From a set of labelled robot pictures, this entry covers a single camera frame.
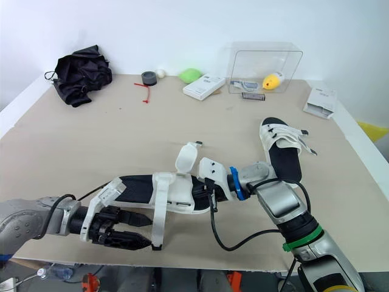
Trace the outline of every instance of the clear plastic box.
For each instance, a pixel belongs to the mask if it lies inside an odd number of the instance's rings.
[[[229,63],[229,93],[285,92],[303,56],[303,51],[292,43],[236,42],[232,44]],[[262,88],[264,78],[281,72],[284,81],[277,88]]]

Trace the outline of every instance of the red object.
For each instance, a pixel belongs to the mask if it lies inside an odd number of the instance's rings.
[[[134,85],[142,86],[142,87],[146,87],[147,88],[147,99],[143,100],[143,102],[148,103],[150,101],[150,87],[147,86],[147,85],[144,85],[144,84],[140,84],[140,83],[134,83]]]
[[[98,277],[88,273],[83,277],[82,281],[83,292],[97,292],[100,289],[100,281]]]
[[[242,292],[242,290],[241,290],[242,274],[241,273],[232,272],[231,274],[227,275],[227,279],[229,280],[229,283],[231,285],[233,292]]]

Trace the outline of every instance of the black cloth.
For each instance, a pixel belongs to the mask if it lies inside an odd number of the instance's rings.
[[[98,52],[97,45],[58,59],[55,73],[58,78],[52,80],[57,93],[66,104],[75,108],[92,101],[87,92],[100,90],[112,82],[108,62]]]

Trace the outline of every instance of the yellow object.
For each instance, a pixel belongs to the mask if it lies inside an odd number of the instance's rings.
[[[284,75],[280,72],[270,74],[265,77],[262,82],[262,88],[271,90],[279,87],[279,85],[284,81]]]
[[[369,123],[363,122],[357,123],[373,142],[376,142],[377,140],[381,139],[389,132],[389,128],[377,127],[374,125],[370,125]]]
[[[344,286],[344,285],[336,285],[336,286],[332,286],[332,287],[329,287],[327,288],[326,290],[324,290],[324,292],[330,292],[330,291],[355,291],[355,292],[358,292],[355,288],[353,287],[350,287],[350,286]]]

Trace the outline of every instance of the table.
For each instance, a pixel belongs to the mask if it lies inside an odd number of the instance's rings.
[[[294,80],[284,94],[265,102],[222,94],[200,102],[185,96],[183,84],[167,77],[151,88],[133,86],[138,75],[116,75],[92,103],[72,108],[53,87],[38,99],[0,140],[0,200],[35,199],[88,192],[115,176],[175,171],[182,145],[203,141],[199,158],[212,158],[238,169],[264,161],[259,123],[269,116],[309,131],[306,142],[318,152],[300,156],[302,183],[312,214],[329,231],[358,271],[389,270],[389,204],[345,135],[333,120],[301,109],[309,95],[305,81]],[[219,205],[216,225],[233,245],[273,224],[256,198]],[[143,210],[152,217],[152,211]],[[136,230],[150,238],[151,227]],[[77,235],[47,235],[27,242],[15,257],[55,262],[182,268],[285,271],[292,261],[280,234],[267,234],[237,251],[222,250],[209,214],[167,215],[164,248],[126,251],[81,242]]]

